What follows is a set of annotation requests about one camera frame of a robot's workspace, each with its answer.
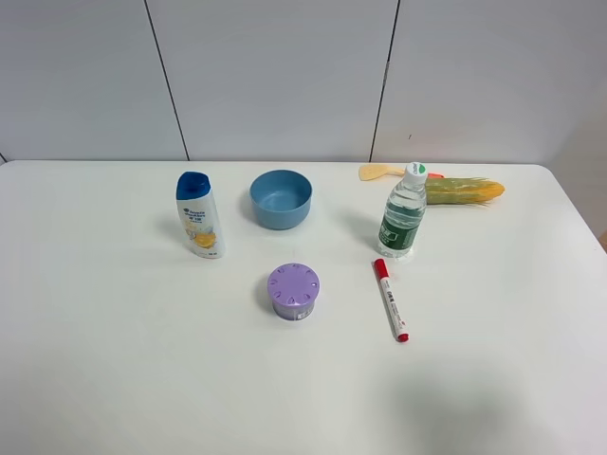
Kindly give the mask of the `clear green-label water bottle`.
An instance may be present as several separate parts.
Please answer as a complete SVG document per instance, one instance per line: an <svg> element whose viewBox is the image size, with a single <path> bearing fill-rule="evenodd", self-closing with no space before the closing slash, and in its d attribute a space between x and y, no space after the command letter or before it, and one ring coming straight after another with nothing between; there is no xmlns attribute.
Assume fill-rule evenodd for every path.
<svg viewBox="0 0 607 455"><path fill-rule="evenodd" d="M386 201L378 232L378 250L384 257L399 259L412 249L427 207L425 165L412 162Z"/></svg>

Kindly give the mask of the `blue plastic bowl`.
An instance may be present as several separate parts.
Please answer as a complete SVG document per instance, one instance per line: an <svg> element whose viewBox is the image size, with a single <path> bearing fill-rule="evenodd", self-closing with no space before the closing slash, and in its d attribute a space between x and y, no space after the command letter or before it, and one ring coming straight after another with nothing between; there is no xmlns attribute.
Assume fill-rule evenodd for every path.
<svg viewBox="0 0 607 455"><path fill-rule="evenodd" d="M259 175L249 187L257 223L272 230L297 227L310 212L312 191L309 180L291 170Z"/></svg>

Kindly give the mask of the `purple air freshener jar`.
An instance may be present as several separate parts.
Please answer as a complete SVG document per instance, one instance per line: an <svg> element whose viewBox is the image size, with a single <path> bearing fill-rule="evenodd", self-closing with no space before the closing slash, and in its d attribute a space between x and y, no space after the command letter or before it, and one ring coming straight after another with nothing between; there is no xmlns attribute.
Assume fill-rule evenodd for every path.
<svg viewBox="0 0 607 455"><path fill-rule="evenodd" d="M317 273L304 264L283 264L267 279L267 293L274 312L282 319L299 321L313 311L321 289Z"/></svg>

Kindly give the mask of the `yellow orange rice spatula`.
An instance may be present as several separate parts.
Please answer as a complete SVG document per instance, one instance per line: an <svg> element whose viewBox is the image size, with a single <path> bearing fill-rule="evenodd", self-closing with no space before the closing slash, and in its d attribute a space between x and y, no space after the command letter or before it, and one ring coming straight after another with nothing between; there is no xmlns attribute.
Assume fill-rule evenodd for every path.
<svg viewBox="0 0 607 455"><path fill-rule="evenodd" d="M430 179L446 178L444 175L439 173L428 173L426 167L421 164L417 165L416 168L418 168L420 171L425 171L425 175ZM404 177L405 174L406 169L401 169L386 164L371 163L362 165L359 168L359 180L361 181L376 180L386 175Z"/></svg>

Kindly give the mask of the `white blue shampoo bottle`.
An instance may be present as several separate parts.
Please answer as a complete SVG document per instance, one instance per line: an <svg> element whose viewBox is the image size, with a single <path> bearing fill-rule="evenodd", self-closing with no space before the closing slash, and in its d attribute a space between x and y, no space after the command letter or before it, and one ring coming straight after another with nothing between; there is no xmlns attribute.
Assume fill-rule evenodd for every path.
<svg viewBox="0 0 607 455"><path fill-rule="evenodd" d="M199 172L183 173L176 184L175 199L193 252L207 259L223 257L225 239L208 176Z"/></svg>

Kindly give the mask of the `red white marker pen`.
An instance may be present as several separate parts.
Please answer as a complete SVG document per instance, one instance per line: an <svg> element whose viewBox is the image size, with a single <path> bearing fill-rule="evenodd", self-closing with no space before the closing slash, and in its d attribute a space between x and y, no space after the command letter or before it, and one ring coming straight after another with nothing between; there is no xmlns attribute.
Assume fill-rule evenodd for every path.
<svg viewBox="0 0 607 455"><path fill-rule="evenodd" d="M387 264L383 259L376 259L373 262L374 270L377 275L378 283L381 289L382 297L386 306L387 313L395 340L399 343L406 343L410 339L408 329L404 320L401 318L395 301L395 295L390 282L390 275Z"/></svg>

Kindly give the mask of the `toy corn cob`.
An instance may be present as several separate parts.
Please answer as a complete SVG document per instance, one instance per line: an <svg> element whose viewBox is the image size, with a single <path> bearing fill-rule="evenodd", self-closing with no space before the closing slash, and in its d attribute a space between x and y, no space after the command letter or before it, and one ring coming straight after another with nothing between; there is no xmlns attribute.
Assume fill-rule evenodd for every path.
<svg viewBox="0 0 607 455"><path fill-rule="evenodd" d="M505 187L486 178L430 178L425 184L428 205L485 205Z"/></svg>

